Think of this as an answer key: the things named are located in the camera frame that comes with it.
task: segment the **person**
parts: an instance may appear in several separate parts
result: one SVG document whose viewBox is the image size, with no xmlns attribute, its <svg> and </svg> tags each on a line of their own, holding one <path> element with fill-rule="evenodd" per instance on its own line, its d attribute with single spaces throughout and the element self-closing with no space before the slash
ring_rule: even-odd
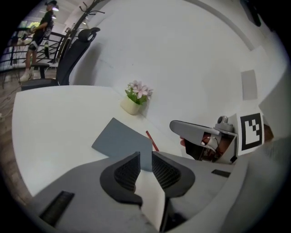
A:
<svg viewBox="0 0 291 233">
<path fill-rule="evenodd" d="M 34 33 L 32 41 L 28 47 L 28 51 L 26 53 L 26 61 L 25 61 L 25 72 L 24 75 L 20 78 L 20 81 L 27 81 L 29 79 L 33 79 L 33 67 L 30 69 L 30 56 L 32 54 L 32 63 L 36 62 L 37 49 L 40 46 L 41 42 L 44 39 L 45 30 L 47 26 L 52 21 L 53 16 L 53 8 L 57 5 L 57 1 L 53 0 L 46 4 L 46 14 L 40 21 L 40 25 L 32 29 L 32 33 Z"/>
<path fill-rule="evenodd" d="M 265 135 L 265 137 L 264 137 L 265 143 L 270 142 L 274 138 L 274 135 L 273 135 L 273 132 L 272 132 L 270 126 L 268 126 L 266 124 L 264 124 L 264 135 Z M 205 145 L 207 145 L 210 138 L 211 138 L 211 134 L 205 132 L 203 135 L 203 138 L 202 138 L 202 142 Z M 180 139 L 181 139 L 180 144 L 185 147 L 184 138 L 180 137 Z M 208 149 L 207 156 L 206 156 L 206 157 L 208 157 L 208 160 L 214 161 L 215 159 L 220 158 L 224 154 L 224 152 L 228 149 L 231 142 L 232 142 L 231 138 L 222 137 L 215 152 L 213 150 Z"/>
</svg>

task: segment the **flower pot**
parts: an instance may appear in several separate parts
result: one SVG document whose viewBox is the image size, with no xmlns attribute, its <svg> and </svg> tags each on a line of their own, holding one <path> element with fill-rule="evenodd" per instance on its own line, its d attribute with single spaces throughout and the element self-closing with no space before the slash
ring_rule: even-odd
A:
<svg viewBox="0 0 291 233">
<path fill-rule="evenodd" d="M 128 96 L 125 96 L 120 106 L 131 115 L 136 115 L 141 107 L 141 105 L 134 103 Z"/>
</svg>

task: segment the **wooden floor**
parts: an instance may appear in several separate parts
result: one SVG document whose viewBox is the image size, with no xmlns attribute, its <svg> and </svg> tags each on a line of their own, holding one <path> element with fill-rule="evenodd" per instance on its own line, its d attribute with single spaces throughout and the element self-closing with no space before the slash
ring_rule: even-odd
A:
<svg viewBox="0 0 291 233">
<path fill-rule="evenodd" d="M 15 160 L 12 144 L 12 112 L 16 93 L 21 91 L 18 82 L 24 70 L 9 71 L 0 74 L 1 81 L 5 78 L 4 88 L 0 87 L 0 169 L 1 175 L 11 192 L 13 198 L 26 205 L 31 194 L 26 188 Z M 38 71 L 34 71 L 35 78 L 40 78 Z M 45 73 L 46 78 L 55 78 L 56 70 L 49 69 Z"/>
</svg>

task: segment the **black t-shirt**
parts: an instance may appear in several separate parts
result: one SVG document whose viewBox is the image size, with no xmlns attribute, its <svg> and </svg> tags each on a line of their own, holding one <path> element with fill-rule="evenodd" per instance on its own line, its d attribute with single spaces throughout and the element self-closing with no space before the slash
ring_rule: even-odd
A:
<svg viewBox="0 0 291 233">
<path fill-rule="evenodd" d="M 47 23 L 49 25 L 50 22 L 52 21 L 53 14 L 54 14 L 54 12 L 52 10 L 46 12 L 45 16 L 40 21 L 40 25 L 43 24 L 43 23 Z M 35 32 L 34 36 L 43 36 L 45 30 L 46 30 L 46 28 L 37 30 Z"/>
</svg>

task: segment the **black shorts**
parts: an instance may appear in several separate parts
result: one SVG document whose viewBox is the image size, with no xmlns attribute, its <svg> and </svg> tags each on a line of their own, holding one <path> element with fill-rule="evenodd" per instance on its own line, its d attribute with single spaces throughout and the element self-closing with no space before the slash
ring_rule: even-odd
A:
<svg viewBox="0 0 291 233">
<path fill-rule="evenodd" d="M 35 51 L 38 49 L 40 44 L 42 43 L 44 39 L 44 33 L 35 33 L 32 37 L 32 41 L 28 47 L 29 50 Z"/>
</svg>

